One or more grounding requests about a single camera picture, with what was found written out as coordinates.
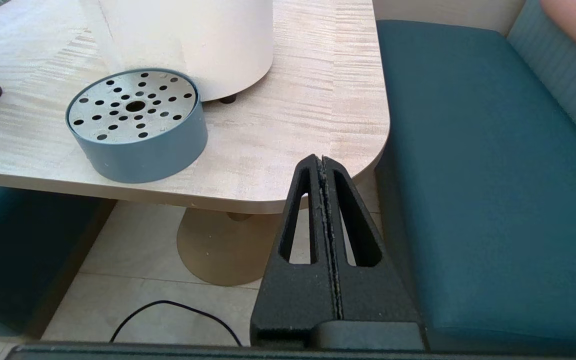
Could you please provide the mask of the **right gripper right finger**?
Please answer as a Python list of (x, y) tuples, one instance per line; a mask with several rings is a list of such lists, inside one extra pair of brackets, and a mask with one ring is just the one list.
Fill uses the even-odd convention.
[(336, 317), (419, 324), (416, 306), (349, 173), (329, 157), (322, 158), (322, 167)]

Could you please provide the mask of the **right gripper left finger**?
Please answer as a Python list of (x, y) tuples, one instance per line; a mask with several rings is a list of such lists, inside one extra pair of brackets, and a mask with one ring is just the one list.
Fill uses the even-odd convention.
[[(295, 167), (250, 319), (253, 347), (307, 347), (316, 326), (338, 317), (322, 173), (322, 160), (314, 154)], [(295, 264), (290, 257), (304, 195), (308, 201), (310, 263)]]

